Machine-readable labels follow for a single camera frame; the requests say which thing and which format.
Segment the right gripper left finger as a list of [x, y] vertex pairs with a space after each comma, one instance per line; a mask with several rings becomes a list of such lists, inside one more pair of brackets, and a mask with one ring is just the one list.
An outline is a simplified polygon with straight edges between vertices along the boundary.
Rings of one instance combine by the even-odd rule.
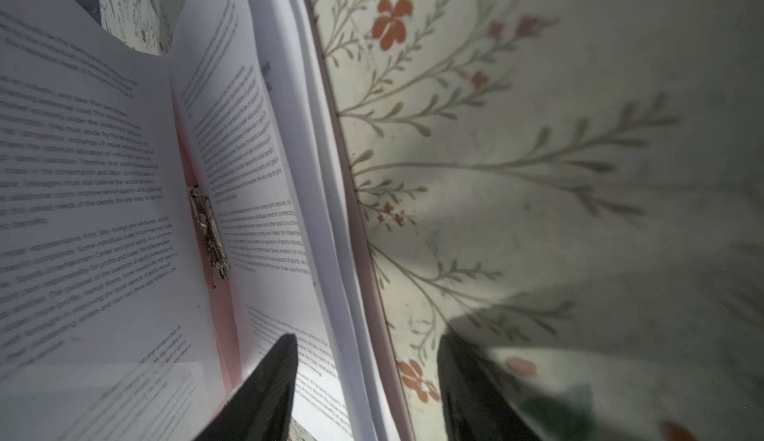
[[298, 374], [298, 340], [280, 337], [197, 441], [286, 441]]

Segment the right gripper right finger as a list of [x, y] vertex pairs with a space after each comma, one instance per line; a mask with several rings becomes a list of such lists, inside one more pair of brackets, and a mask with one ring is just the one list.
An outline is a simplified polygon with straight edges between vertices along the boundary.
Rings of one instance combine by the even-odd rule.
[[471, 346], [455, 332], [442, 335], [437, 364], [448, 440], [539, 441], [491, 383]]

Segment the pink file folder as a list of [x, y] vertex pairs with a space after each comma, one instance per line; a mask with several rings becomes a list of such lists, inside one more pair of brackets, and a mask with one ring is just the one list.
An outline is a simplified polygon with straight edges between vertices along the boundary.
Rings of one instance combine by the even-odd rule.
[[[261, 59], [258, 55], [259, 61], [262, 66], [262, 73], [265, 78], [266, 71], [267, 71], [267, 65], [263, 64], [261, 62]], [[322, 66], [324, 67], [324, 74], [325, 74], [325, 80], [330, 88], [330, 84], [328, 81], [328, 74], [326, 73], [326, 68], [324, 65], [324, 61], [322, 60]], [[270, 84], [267, 83], [267, 88], [269, 90], [270, 95]], [[191, 163], [191, 166], [193, 168], [193, 172], [195, 174], [195, 169], [193, 166], [193, 163], [191, 162], [190, 154], [187, 150], [186, 142], [184, 140], [184, 134], [183, 134], [183, 124], [181, 121], [181, 114], [177, 102], [177, 98], [175, 96], [174, 92], [174, 100], [176, 104], [176, 114], [179, 120], [179, 129], [182, 135], [183, 144], [185, 146], [185, 150], [189, 156], [189, 160]], [[377, 290], [377, 281], [374, 275], [374, 270], [372, 268], [371, 263], [371, 257], [369, 254], [369, 250], [367, 247], [367, 241], [366, 241], [366, 235], [364, 231], [364, 224], [363, 224], [363, 218], [362, 215], [356, 205], [355, 202], [355, 193], [353, 188], [353, 182], [351, 177], [351, 170], [350, 170], [350, 161], [349, 158], [345, 152], [344, 148], [344, 141], [342, 138], [341, 128], [339, 126], [338, 119], [336, 118], [334, 112], [333, 112], [333, 98], [331, 94], [331, 88], [330, 88], [330, 112], [332, 113], [334, 122], [335, 122], [335, 134], [337, 136], [337, 147], [340, 153], [340, 161], [342, 165], [342, 173], [344, 177], [344, 182], [346, 184], [346, 200], [348, 202], [349, 206], [349, 213], [350, 213], [350, 222], [351, 222], [351, 232], [352, 232], [352, 240], [354, 243], [359, 245], [359, 250], [356, 254], [356, 260], [359, 262], [359, 272], [362, 275], [368, 275], [372, 277], [371, 282], [366, 282], [363, 285], [362, 288], [362, 294], [364, 298], [364, 306], [366, 309], [376, 309], [379, 312], [381, 312], [384, 316], [384, 310], [382, 308], [381, 304], [381, 298]], [[304, 236], [306, 236], [306, 230], [304, 230], [304, 226], [302, 226], [302, 232], [304, 232]], [[222, 294], [217, 296], [214, 300], [214, 309], [213, 313], [217, 321], [221, 322], [224, 327], [224, 341], [223, 341], [223, 357], [224, 361], [229, 367], [229, 369], [233, 369], [233, 371], [237, 372], [237, 381], [243, 382], [245, 381], [250, 375], [243, 375], [242, 369], [241, 369], [241, 360], [240, 360], [240, 353], [239, 353], [239, 341], [238, 341], [238, 335], [236, 330], [236, 324], [233, 317], [233, 309], [232, 309], [232, 300], [231, 300], [231, 293], [230, 293], [230, 287], [227, 281], [223, 281], [218, 277], [218, 274], [213, 272], [214, 274], [214, 281], [221, 287]], [[388, 338], [388, 335], [386, 333], [387, 325], [385, 320], [385, 327], [384, 329], [380, 330], [378, 339], [379, 343], [376, 345], [375, 349], [377, 351], [381, 351], [382, 349], [389, 349], [393, 361], [390, 363], [388, 369], [385, 369], [384, 373], [386, 375], [389, 375], [392, 379], [390, 383], [386, 386], [387, 389], [393, 393], [395, 393], [397, 399], [399, 399], [402, 402], [402, 405], [405, 407], [406, 413], [407, 413], [407, 424], [409, 426], [410, 432], [411, 432], [411, 439], [413, 438], [413, 428], [411, 426], [410, 417], [407, 411], [406, 407], [406, 400], [403, 393], [403, 389], [401, 387], [401, 383], [399, 380], [399, 373], [397, 369], [397, 363], [396, 363], [396, 357], [393, 353], [392, 349], [392, 343], [390, 339]]]

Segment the printed white paper sheet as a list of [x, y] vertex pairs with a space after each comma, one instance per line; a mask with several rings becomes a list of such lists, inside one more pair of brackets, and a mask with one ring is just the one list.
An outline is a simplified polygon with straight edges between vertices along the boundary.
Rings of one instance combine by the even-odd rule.
[[191, 440], [225, 396], [163, 61], [1, 0], [1, 436]]

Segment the white paper sheet underneath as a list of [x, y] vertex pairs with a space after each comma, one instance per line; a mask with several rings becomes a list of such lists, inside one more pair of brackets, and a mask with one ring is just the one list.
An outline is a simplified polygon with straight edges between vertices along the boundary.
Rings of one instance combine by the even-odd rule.
[[387, 389], [393, 357], [377, 351], [385, 319], [364, 306], [346, 184], [308, 0], [250, 0], [258, 55], [306, 230], [314, 286], [356, 440], [409, 440], [405, 407]]

